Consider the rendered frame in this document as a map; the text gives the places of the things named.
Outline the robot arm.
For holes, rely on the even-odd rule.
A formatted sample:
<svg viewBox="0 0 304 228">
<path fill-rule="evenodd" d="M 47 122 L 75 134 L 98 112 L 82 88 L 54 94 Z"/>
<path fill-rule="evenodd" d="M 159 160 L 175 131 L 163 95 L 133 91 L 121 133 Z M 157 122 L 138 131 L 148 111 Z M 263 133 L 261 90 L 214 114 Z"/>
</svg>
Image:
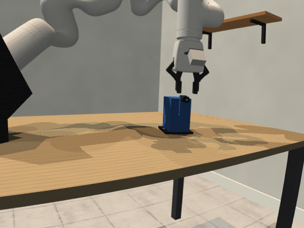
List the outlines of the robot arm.
<svg viewBox="0 0 304 228">
<path fill-rule="evenodd" d="M 90 16 L 102 16 L 117 10 L 123 0 L 41 0 L 44 20 L 32 19 L 3 37 L 20 71 L 49 46 L 67 48 L 79 38 L 73 9 Z M 128 0 L 137 16 L 148 14 L 163 0 Z M 217 28 L 224 21 L 223 9 L 213 0 L 166 0 L 177 12 L 177 39 L 202 39 L 203 27 Z M 51 27 L 50 27 L 50 26 Z M 190 65 L 204 66 L 202 49 L 190 48 Z"/>
</svg>

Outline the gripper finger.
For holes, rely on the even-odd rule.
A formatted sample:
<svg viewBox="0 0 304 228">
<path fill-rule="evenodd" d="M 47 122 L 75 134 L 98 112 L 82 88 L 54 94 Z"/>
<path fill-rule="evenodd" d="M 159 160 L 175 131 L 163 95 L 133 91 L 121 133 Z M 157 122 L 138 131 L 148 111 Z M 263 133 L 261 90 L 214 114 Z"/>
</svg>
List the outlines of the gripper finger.
<svg viewBox="0 0 304 228">
<path fill-rule="evenodd" d="M 177 91 L 177 93 L 181 93 L 181 75 L 182 72 L 177 71 L 177 73 L 172 71 L 172 68 L 174 67 L 174 60 L 172 61 L 172 63 L 167 67 L 166 71 L 174 78 L 174 80 L 176 81 L 176 85 L 175 85 L 175 90 Z"/>
<path fill-rule="evenodd" d="M 199 91 L 199 82 L 208 73 L 209 73 L 209 71 L 208 71 L 208 69 L 206 68 L 205 65 L 204 65 L 204 71 L 203 71 L 202 74 L 193 72 L 193 76 L 194 76 L 194 82 L 193 82 L 193 87 L 192 87 L 192 93 L 193 94 L 197 94 L 198 93 L 198 91 Z"/>
</svg>

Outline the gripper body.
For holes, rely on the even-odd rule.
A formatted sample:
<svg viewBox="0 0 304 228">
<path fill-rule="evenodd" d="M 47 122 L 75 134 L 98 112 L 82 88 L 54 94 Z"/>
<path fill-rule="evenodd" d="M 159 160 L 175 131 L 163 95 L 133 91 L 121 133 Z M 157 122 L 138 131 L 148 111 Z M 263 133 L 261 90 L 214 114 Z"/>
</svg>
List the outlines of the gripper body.
<svg viewBox="0 0 304 228">
<path fill-rule="evenodd" d="M 173 71 L 177 72 L 195 72 L 200 73 L 204 71 L 204 66 L 190 65 L 188 55 L 184 52 L 188 52 L 189 48 L 203 49 L 203 44 L 197 39 L 179 39 L 174 44 L 172 61 L 174 60 Z M 177 70 L 177 71 L 176 71 Z"/>
</svg>

